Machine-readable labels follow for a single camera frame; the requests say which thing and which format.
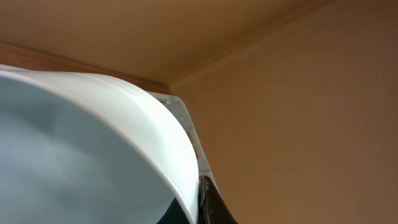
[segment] wooden beam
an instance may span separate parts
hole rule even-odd
[[[39,52],[4,41],[0,41],[0,64],[31,70],[83,72],[110,75],[130,82],[146,91],[171,94],[170,88],[161,83],[149,81],[126,73],[115,72],[113,70],[88,65],[60,56]]]

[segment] black object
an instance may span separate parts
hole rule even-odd
[[[199,177],[199,224],[238,224],[228,211],[213,181]],[[189,224],[176,199],[157,224]]]

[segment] dish rack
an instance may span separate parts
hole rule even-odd
[[[188,113],[187,107],[181,98],[172,95],[166,95],[161,93],[153,93],[149,92],[154,98],[159,100],[179,121],[181,126],[184,128],[188,137],[191,140],[192,146],[195,150],[195,154],[197,155],[198,168],[199,168],[199,176],[206,175],[208,176],[214,183],[215,187],[218,190],[216,185],[216,181],[214,179],[213,173],[211,172],[210,165],[207,161],[205,152],[200,144],[199,137],[195,126],[193,125],[191,116]]]

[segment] ceiling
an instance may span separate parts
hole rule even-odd
[[[2,0],[0,40],[162,83],[311,0]]]

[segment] wall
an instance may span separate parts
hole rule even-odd
[[[2,0],[0,40],[170,83],[307,1]]]
[[[398,17],[334,1],[172,85],[240,223],[398,223]]]

